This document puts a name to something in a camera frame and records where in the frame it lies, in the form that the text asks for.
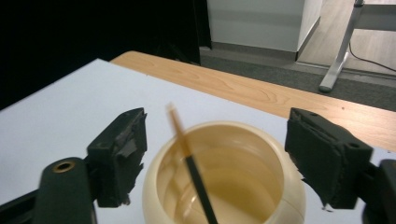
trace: cream ceramic bowl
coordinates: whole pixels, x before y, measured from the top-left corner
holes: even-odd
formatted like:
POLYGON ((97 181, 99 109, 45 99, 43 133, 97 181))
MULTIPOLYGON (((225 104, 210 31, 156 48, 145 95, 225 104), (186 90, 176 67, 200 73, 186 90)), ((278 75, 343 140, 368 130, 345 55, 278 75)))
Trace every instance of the cream ceramic bowl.
MULTIPOLYGON (((283 147, 269 134, 233 121, 186 131, 219 223, 303 223, 304 186, 283 147)), ((176 139, 148 168, 143 190, 148 224, 207 223, 176 139)))

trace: table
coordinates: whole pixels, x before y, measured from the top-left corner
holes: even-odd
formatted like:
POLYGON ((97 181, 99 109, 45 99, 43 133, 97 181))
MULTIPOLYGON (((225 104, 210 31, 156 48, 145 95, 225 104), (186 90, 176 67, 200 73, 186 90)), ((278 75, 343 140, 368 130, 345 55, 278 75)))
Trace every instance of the table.
MULTIPOLYGON (((99 223, 144 223, 141 192, 147 167, 173 137, 165 109, 169 103, 177 107, 186 128, 211 120, 235 120, 268 132, 280 143, 286 138, 291 106, 319 112, 349 127, 368 128, 370 134, 383 122, 393 135, 389 132, 387 138, 381 134, 386 130, 377 128, 380 134, 376 136, 382 140, 367 138, 387 149, 378 148, 373 163, 384 157, 396 159, 391 141, 394 112, 127 52, 111 63, 95 60, 0 112, 0 204, 36 189, 42 170, 50 163, 85 158, 88 144, 118 114, 143 106, 148 113, 146 168, 136 179, 131 204, 116 209, 96 207, 96 213, 99 223)), ((305 186, 305 190, 305 223, 360 223, 361 202, 356 210, 328 213, 312 189, 305 186)))
POLYGON ((356 0, 347 24, 346 32, 334 62, 319 85, 319 90, 330 92, 347 60, 347 48, 355 29, 396 31, 396 5, 364 4, 356 0))
POLYGON ((282 118, 289 117, 291 107, 310 110, 347 128, 371 146, 396 151, 395 112, 133 51, 112 63, 282 118))

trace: wooden table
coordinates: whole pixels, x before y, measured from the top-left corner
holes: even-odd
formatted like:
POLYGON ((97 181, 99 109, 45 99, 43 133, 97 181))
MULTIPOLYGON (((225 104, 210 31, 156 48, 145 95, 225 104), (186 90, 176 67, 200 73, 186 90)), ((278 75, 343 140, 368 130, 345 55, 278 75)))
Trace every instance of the wooden table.
POLYGON ((282 118, 289 117, 292 107, 306 109, 347 128, 371 146, 396 151, 396 113, 392 111, 135 51, 126 52, 111 62, 282 118))

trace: black curtain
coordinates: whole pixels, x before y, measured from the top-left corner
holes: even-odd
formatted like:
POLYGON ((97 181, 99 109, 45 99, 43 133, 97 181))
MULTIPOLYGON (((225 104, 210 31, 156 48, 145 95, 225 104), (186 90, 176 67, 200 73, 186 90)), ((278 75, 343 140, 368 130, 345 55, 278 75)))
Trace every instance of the black curtain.
POLYGON ((129 50, 200 63, 197 20, 204 20, 197 19, 195 5, 192 0, 2 2, 0 109, 94 59, 109 61, 129 50))

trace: screw hole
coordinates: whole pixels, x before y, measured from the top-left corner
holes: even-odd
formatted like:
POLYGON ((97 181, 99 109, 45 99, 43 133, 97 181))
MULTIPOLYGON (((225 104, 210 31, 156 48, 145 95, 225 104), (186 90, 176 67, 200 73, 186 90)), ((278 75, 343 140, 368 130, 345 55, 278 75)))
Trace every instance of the screw hole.
POLYGON ((75 165, 76 164, 73 161, 63 161, 63 162, 56 164, 53 167, 52 171, 57 174, 64 173, 64 172, 67 172, 67 171, 73 169, 75 167, 75 165))

